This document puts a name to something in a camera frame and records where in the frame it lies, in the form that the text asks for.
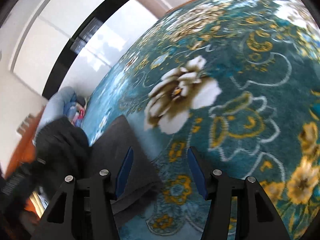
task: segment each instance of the silver screw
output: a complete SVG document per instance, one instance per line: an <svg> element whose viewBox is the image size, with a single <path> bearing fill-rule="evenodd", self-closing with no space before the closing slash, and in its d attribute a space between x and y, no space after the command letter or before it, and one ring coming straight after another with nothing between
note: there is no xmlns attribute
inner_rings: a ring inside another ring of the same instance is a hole
<svg viewBox="0 0 320 240"><path fill-rule="evenodd" d="M220 175L222 174L222 171L220 171L220 170L214 170L212 173L213 173L214 175L216 175L216 176L220 176Z"/></svg>
<svg viewBox="0 0 320 240"><path fill-rule="evenodd" d="M248 181L251 182L251 183L254 183L254 182L256 182L256 178L252 177L252 176L249 176L248 177Z"/></svg>
<svg viewBox="0 0 320 240"><path fill-rule="evenodd" d="M109 171L108 171L108 170L101 170L101 171L99 172L99 174L100 174L101 176L106 176L106 175L109 174Z"/></svg>
<svg viewBox="0 0 320 240"><path fill-rule="evenodd" d="M71 181L73 181L73 176L71 176L71 175L66 176L66 177L64 178L64 181L65 181L66 183L70 183Z"/></svg>

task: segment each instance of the light blue jeans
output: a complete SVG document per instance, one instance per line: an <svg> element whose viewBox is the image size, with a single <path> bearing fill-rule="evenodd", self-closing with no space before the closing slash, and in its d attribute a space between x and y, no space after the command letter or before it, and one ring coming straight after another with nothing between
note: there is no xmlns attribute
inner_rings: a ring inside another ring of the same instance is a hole
<svg viewBox="0 0 320 240"><path fill-rule="evenodd" d="M72 87L61 88L50 98L43 111L42 117L35 133L35 137L32 140L33 145L36 145L36 137L39 131L48 123L62 117L64 107L70 102L75 102L76 99L77 95Z"/></svg>

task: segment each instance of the folded gray cloth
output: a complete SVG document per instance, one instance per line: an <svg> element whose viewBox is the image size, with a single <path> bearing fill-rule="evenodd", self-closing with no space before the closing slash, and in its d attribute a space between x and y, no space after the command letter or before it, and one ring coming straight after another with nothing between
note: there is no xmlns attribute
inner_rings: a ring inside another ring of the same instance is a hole
<svg viewBox="0 0 320 240"><path fill-rule="evenodd" d="M117 201L111 202L112 211L117 225L120 226L128 218L141 211L141 207L150 203L148 196L154 197L150 191L159 192L162 182L156 169L147 159L135 137L127 119L121 115L117 117L92 145L91 156L84 169L84 177L88 178L107 169L111 172L111 180L115 182L117 172L122 164L129 147L134 151L134 160L128 177L124 193Z"/></svg>

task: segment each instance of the floral pattern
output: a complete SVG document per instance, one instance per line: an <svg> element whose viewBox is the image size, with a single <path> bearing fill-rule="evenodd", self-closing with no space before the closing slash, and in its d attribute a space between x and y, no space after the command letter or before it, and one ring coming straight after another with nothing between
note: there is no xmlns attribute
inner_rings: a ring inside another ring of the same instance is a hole
<svg viewBox="0 0 320 240"><path fill-rule="evenodd" d="M291 239L320 209L320 39L300 0L195 0L150 28L91 96L93 143L123 114L164 188L120 238L200 239L210 202L186 152L263 186ZM236 231L231 202L228 240Z"/></svg>

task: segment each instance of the blue gripper pad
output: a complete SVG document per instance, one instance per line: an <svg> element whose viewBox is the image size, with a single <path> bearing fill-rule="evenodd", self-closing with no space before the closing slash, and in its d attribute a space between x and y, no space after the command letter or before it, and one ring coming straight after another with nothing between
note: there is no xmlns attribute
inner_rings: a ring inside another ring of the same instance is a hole
<svg viewBox="0 0 320 240"><path fill-rule="evenodd" d="M207 199L208 190L206 187L205 177L191 148L188 149L187 157L188 157L189 168L191 170L193 180L196 183L198 193L204 199Z"/></svg>
<svg viewBox="0 0 320 240"><path fill-rule="evenodd" d="M133 163L133 150L130 147L126 156L124 157L122 166L116 178L116 190L115 190L116 198L120 197L124 192L124 188L128 181L132 163Z"/></svg>

